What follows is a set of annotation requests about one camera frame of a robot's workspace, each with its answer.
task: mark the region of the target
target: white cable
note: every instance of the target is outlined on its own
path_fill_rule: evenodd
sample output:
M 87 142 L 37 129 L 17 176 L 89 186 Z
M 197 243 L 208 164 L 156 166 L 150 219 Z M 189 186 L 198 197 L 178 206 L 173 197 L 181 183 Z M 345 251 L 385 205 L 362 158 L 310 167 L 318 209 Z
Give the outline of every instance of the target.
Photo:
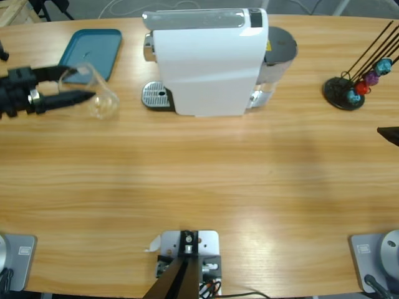
M 289 2 L 292 3 L 296 3 L 298 4 L 305 12 L 307 12 L 307 14 L 312 14 L 312 12 L 309 10 L 309 8 L 307 8 L 306 6 L 304 6 L 301 2 L 299 2 L 298 0 L 288 0 Z
M 98 17 L 97 19 L 101 19 L 101 16 L 104 14 L 105 10 L 106 10 L 111 4 L 113 4 L 115 1 L 116 1 L 116 0 L 110 1 L 110 2 L 102 9 L 102 11 L 100 12 L 99 17 Z
M 156 3 L 149 4 L 149 5 L 140 7 L 140 8 L 136 8 L 136 9 L 134 9 L 134 10 L 132 10 L 132 11 L 128 11 L 128 12 L 124 12 L 124 13 L 117 13 L 117 12 L 113 11 L 113 7 L 114 7 L 115 5 L 117 5 L 118 3 L 121 3 L 121 2 L 123 2 L 123 1 L 126 1 L 126 0 L 112 0 L 111 2 L 109 2 L 109 3 L 104 7 L 104 9 L 101 11 L 101 13 L 100 13 L 98 19 L 101 19 L 102 15 L 104 14 L 104 12 L 107 10 L 108 7 L 110 8 L 109 11 L 110 11 L 111 15 L 113 15 L 113 16 L 115 16 L 115 17 L 127 16 L 127 15 L 129 15 L 129 14 L 133 14 L 134 12 L 141 11 L 141 10 L 146 9 L 146 8 L 148 8 L 148 7 L 152 7 L 152 6 L 154 6 L 154 5 L 160 5 L 160 6 L 163 6 L 163 7 L 166 7 L 166 8 L 176 9 L 180 4 L 183 4 L 183 3 L 190 3 L 190 4 L 195 5 L 198 9 L 201 8 L 200 5 L 199 5 L 197 2 L 195 2 L 195 1 L 192 1 L 192 0 L 184 0 L 184 1 L 177 2 L 174 6 L 168 5 L 168 4 L 165 4 L 165 3 L 156 2 Z

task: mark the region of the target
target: cable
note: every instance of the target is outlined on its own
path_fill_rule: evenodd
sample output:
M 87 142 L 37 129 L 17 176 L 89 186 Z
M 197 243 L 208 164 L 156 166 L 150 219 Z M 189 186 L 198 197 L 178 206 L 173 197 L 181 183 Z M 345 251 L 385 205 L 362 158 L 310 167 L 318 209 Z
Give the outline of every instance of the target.
M 165 4 L 165 3 L 156 2 L 156 3 L 152 3 L 152 4 L 149 4 L 149 5 L 140 7 L 140 8 L 136 8 L 136 9 L 134 9 L 134 10 L 132 10 L 132 11 L 128 11 L 128 12 L 123 12 L 123 13 L 117 13 L 117 12 L 115 12 L 115 11 L 113 10 L 113 7 L 114 7 L 115 5 L 117 5 L 118 3 L 121 3 L 121 2 L 123 2 L 123 1 L 127 1 L 127 0 L 112 0 L 111 2 L 109 2 L 109 3 L 103 8 L 103 10 L 101 11 L 101 13 L 99 14 L 98 19 L 101 19 L 102 15 L 104 14 L 104 12 L 107 10 L 108 7 L 110 8 L 109 11 L 110 11 L 111 15 L 113 15 L 113 16 L 115 16 L 115 17 L 127 16 L 127 15 L 129 15 L 129 14 L 133 14 L 134 12 L 142 11 L 143 9 L 146 9 L 146 8 L 148 8 L 148 7 L 152 7 L 152 6 L 154 6 L 154 5 L 163 6 L 163 7 L 169 8 L 169 9 L 176 9 L 176 8 L 177 8 L 179 5 L 181 5 L 181 4 L 190 3 L 190 4 L 194 5 L 194 6 L 196 6 L 197 9 L 201 9 L 201 6 L 200 6 L 196 1 L 184 0 L 184 1 L 177 2 L 175 5 L 168 5 L 168 4 Z
M 14 276 L 12 269 L 4 268 L 0 273 L 0 295 L 7 295 L 10 292 L 11 280 Z
M 204 282 L 199 286 L 199 297 L 200 299 L 209 299 L 217 296 L 221 286 L 221 281 L 211 280 L 209 282 Z
M 271 299 L 269 296 L 267 296 L 266 294 L 263 294 L 261 292 L 249 292 L 249 293 L 242 293 L 242 294 L 220 295 L 220 296 L 215 296 L 215 297 L 211 297 L 211 298 L 235 298 L 235 297 L 246 297 L 246 296 L 253 296 L 253 295 L 259 295 L 259 296 L 262 296 L 263 298 Z
M 373 275 L 367 274 L 364 277 L 364 281 L 367 285 L 370 285 L 381 298 L 383 299 L 392 298 L 392 294 L 388 290 L 386 290 L 382 285 L 380 285 L 376 281 Z
M 307 14 L 312 14 L 311 11 L 309 10 L 309 8 L 307 8 L 306 6 L 304 6 L 301 2 L 299 2 L 298 0 L 288 0 L 289 2 L 295 3 L 297 5 L 299 5 L 305 12 L 307 12 Z
M 302 8 L 305 12 L 307 12 L 307 14 L 313 15 L 317 6 L 319 6 L 319 4 L 323 1 L 323 0 L 317 0 L 316 4 L 314 5 L 313 9 L 310 11 L 309 8 L 307 8 L 306 6 L 304 6 L 300 1 L 298 0 L 288 0 L 289 2 L 295 3 L 296 5 L 299 5 L 300 8 Z
M 323 0 L 317 0 L 316 4 L 314 4 L 314 7 L 313 7 L 312 11 L 310 12 L 311 15 L 314 14 L 314 12 L 315 12 L 316 9 L 317 9 L 317 6 L 319 6 L 319 4 L 320 4 L 322 1 L 323 1 Z

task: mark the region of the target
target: plastic tray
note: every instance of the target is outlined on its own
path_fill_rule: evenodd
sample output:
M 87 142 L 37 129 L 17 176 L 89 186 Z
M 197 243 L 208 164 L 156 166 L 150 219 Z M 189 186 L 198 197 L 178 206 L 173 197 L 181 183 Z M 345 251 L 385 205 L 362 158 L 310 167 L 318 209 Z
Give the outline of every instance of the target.
M 82 29 L 73 34 L 59 65 L 75 66 L 82 62 L 92 64 L 108 81 L 117 58 L 122 33 L 116 29 Z M 71 83 L 88 83 L 78 75 L 68 79 Z

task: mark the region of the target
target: label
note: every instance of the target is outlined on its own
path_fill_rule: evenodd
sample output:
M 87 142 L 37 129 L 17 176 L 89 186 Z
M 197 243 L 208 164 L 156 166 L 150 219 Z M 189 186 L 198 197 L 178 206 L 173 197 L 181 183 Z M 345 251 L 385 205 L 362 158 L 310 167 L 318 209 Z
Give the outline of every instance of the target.
M 270 41 L 267 41 L 267 46 L 266 46 L 266 51 L 271 51 L 272 50 L 272 44 L 270 43 Z
M 32 247 L 21 246 L 18 250 L 18 255 L 31 255 Z
M 370 246 L 368 244 L 357 245 L 357 252 L 360 254 L 370 254 Z

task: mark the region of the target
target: blue capsule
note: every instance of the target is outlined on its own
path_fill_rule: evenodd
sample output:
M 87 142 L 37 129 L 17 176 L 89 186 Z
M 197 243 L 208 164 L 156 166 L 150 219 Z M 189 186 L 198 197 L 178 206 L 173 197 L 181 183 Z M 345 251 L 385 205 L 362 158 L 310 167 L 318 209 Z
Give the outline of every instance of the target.
M 350 89 L 347 92 L 347 100 L 351 104 L 357 104 L 361 100 L 361 96 L 358 95 L 354 89 Z
M 392 69 L 392 59 L 391 58 L 383 58 L 378 61 L 374 66 L 374 71 L 378 76 L 384 76 L 389 74 Z

